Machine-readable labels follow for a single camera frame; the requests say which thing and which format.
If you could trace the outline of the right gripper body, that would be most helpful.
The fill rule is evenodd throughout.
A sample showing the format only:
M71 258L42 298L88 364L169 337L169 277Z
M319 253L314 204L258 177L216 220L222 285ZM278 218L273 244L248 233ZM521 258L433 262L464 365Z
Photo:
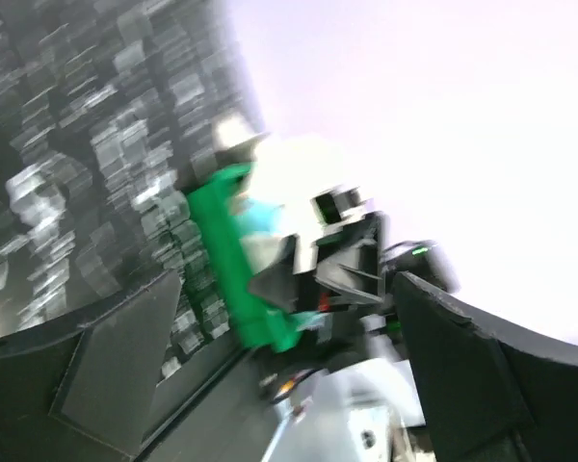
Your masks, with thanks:
M304 331L323 326L334 315L392 312L392 280L404 271L447 293L458 290L458 279L436 242L384 247L383 231L383 215L372 212L315 242L288 235L279 241L274 260L250 279L249 292Z

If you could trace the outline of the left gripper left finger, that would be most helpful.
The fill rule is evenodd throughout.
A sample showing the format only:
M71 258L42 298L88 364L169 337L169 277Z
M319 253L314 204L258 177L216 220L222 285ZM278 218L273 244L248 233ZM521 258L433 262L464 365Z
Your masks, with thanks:
M0 461L131 461L181 283L173 270L0 338Z

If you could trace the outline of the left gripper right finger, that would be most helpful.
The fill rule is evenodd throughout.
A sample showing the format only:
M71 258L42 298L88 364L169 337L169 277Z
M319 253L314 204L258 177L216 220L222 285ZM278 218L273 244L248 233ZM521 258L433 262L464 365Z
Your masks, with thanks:
M578 461L578 346L408 272L393 300L439 461Z

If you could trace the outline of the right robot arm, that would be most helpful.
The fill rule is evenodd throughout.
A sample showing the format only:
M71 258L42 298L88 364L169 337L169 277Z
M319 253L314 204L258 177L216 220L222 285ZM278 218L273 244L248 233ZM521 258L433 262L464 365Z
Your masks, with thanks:
M425 418L410 363L392 343L400 324L391 281L409 271L447 291L456 283L434 242L384 246L383 234L383 215L371 212L319 239L310 307L299 302L295 237L250 280L250 292L303 334L261 386L278 416L265 460L434 459L411 439Z

